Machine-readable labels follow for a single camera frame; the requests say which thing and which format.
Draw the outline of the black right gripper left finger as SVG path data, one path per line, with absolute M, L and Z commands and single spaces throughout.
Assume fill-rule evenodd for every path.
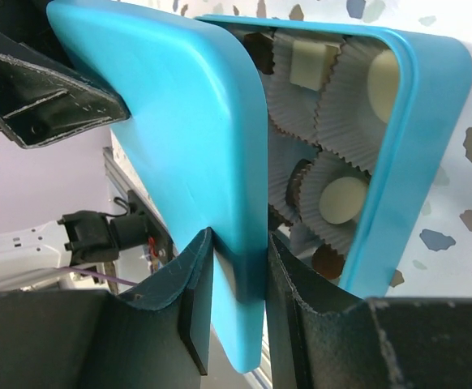
M 197 388 L 208 370 L 212 230 L 125 293 L 0 292 L 0 388 Z

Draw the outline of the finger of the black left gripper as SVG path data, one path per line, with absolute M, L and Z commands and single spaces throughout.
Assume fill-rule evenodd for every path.
M 48 146 L 129 117 L 106 84 L 0 32 L 0 132 L 21 148 Z

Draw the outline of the brown fluted cup chocolate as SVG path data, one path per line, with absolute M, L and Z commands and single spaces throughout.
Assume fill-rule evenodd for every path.
M 311 162 L 306 159 L 301 159 L 295 166 L 294 170 L 290 174 L 289 181 L 287 183 L 286 192 L 285 192 L 285 201 L 291 206 L 298 208 L 299 207 L 299 196 L 300 196 L 300 186 L 304 174 L 311 167 Z

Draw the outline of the teal tin lid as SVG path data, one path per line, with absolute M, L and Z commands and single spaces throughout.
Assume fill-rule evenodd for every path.
M 261 359 L 268 247 L 268 112 L 239 40 L 215 24 L 115 1 L 52 1 L 75 67 L 130 119 L 114 134 L 178 250 L 204 228 L 217 261 L 212 325 L 239 373 Z

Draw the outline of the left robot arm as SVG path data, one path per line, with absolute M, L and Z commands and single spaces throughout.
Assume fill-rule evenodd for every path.
M 0 32 L 0 132 L 24 149 L 127 119 L 121 97 L 61 62 Z M 77 211 L 0 234 L 0 289 L 37 282 L 42 272 L 80 271 L 148 244 L 152 214 L 120 199 L 121 214 Z

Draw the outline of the teal tin box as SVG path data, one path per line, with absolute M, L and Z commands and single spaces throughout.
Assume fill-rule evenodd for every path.
M 201 21 L 329 32 L 383 41 L 401 86 L 340 287 L 361 298 L 386 294 L 472 87 L 472 57 L 449 36 L 358 24 L 203 15 Z

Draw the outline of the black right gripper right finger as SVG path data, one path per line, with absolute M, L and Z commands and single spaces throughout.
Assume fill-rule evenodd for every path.
M 276 388 L 472 388 L 472 298 L 361 299 L 268 240 Z

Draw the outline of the brown rectangular chocolate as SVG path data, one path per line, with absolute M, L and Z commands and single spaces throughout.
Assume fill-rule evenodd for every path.
M 244 35 L 242 44 L 255 67 L 265 75 L 272 75 L 274 66 L 272 39 L 260 32 L 253 32 Z

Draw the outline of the white oval chocolate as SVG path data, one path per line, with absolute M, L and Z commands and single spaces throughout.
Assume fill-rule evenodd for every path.
M 379 53 L 367 74 L 367 96 L 374 114 L 388 123 L 399 86 L 399 66 L 392 50 Z
M 320 195 L 322 218 L 330 224 L 358 222 L 367 192 L 368 184 L 356 177 L 341 177 L 330 182 Z

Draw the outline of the cream chocolate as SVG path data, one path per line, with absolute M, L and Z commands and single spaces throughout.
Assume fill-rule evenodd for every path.
M 340 49 L 325 42 L 296 40 L 292 46 L 290 82 L 302 88 L 319 91 Z

